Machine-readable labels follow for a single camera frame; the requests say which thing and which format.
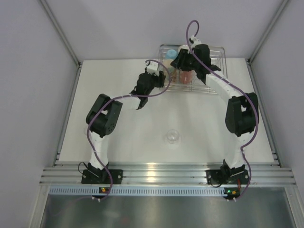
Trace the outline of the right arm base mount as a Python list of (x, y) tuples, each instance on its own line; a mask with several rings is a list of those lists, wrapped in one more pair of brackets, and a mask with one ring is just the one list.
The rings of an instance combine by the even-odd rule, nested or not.
[(231, 171), (225, 170), (207, 170), (207, 184), (214, 188), (219, 188), (223, 184), (229, 184), (229, 179), (231, 176)]

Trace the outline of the white floral mug orange inside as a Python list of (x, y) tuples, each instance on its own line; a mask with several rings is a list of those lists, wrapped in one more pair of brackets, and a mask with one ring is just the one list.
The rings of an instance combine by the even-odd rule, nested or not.
[(181, 46), (179, 46), (179, 48), (178, 48), (178, 52), (180, 52), (182, 49), (188, 50), (189, 47), (188, 47), (188, 45), (181, 45)]

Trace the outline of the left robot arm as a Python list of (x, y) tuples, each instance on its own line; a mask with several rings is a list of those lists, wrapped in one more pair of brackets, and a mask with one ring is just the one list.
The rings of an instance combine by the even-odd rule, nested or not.
[(141, 73), (136, 86), (128, 95), (110, 98), (100, 94), (87, 114), (87, 137), (92, 147), (92, 155), (88, 167), (93, 169), (92, 178), (98, 183), (108, 179), (108, 138), (118, 122), (122, 110), (140, 110), (152, 97), (155, 88), (164, 87), (165, 75), (163, 71), (149, 74)]

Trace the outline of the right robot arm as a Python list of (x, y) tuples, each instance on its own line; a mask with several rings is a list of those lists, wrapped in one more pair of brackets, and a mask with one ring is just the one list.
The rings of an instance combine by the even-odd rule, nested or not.
[(212, 88), (227, 105), (225, 125), (232, 137), (220, 169), (211, 177), (214, 182), (235, 182), (245, 173), (245, 148), (258, 131), (258, 98), (232, 84), (221, 69), (211, 63), (208, 45), (196, 44), (182, 48), (171, 66), (184, 72), (194, 71), (197, 78)]

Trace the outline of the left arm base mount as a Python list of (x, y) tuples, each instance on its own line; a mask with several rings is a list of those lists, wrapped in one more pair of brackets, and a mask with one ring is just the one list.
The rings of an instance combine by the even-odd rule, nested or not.
[[(120, 169), (110, 169), (109, 170), (113, 184), (121, 184), (123, 180), (123, 170)], [(96, 169), (95, 167), (88, 167), (83, 171), (82, 184), (110, 184), (110, 175), (105, 169)]]

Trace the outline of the beige coral pattern mug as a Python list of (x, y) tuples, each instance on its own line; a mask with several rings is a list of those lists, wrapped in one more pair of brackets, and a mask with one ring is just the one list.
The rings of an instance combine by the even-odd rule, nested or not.
[(166, 77), (167, 81), (171, 81), (171, 83), (175, 83), (176, 82), (176, 77), (177, 77), (177, 71), (174, 67), (171, 66), (171, 62), (173, 60), (172, 59), (164, 59), (163, 60), (163, 64), (165, 65), (165, 67), (168, 69), (169, 73), (164, 70), (164, 75)]

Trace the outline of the pink ghost pattern mug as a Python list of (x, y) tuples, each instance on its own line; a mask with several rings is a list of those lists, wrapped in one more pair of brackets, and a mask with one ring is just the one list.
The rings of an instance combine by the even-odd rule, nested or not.
[(189, 85), (192, 83), (194, 78), (196, 77), (196, 73), (194, 70), (192, 71), (179, 71), (179, 82), (184, 85)]

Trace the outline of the light blue mug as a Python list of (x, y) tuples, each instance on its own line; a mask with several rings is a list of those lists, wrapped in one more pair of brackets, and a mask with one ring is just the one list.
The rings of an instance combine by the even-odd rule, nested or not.
[(166, 52), (165, 59), (175, 59), (178, 55), (178, 52), (175, 49), (169, 49)]

